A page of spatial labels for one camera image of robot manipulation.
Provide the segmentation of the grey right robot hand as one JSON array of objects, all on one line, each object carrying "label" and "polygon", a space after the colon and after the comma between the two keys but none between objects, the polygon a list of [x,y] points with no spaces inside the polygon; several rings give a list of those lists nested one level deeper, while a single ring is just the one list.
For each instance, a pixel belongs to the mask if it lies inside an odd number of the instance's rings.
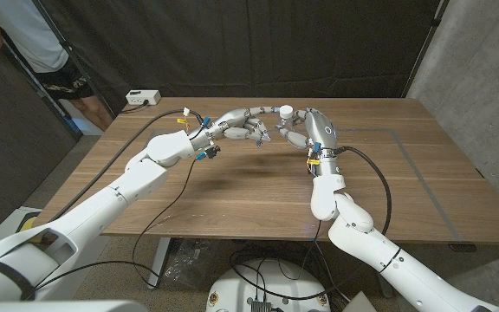
[{"label": "grey right robot hand", "polygon": [[[298,149],[309,147],[317,155],[322,150],[334,150],[337,145],[335,126],[332,121],[315,108],[295,111],[291,106],[284,105],[279,108],[279,121],[277,126],[282,137]],[[305,124],[308,136],[297,133],[293,126]]]}]

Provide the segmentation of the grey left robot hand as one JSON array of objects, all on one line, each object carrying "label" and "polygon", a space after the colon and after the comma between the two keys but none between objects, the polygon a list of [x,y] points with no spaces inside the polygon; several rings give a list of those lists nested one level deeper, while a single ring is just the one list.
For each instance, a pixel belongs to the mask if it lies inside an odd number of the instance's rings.
[{"label": "grey left robot hand", "polygon": [[228,138],[232,140],[271,141],[264,123],[257,118],[259,114],[277,113],[278,107],[252,107],[231,110],[212,121],[191,144],[195,150],[211,146],[211,142]]}]

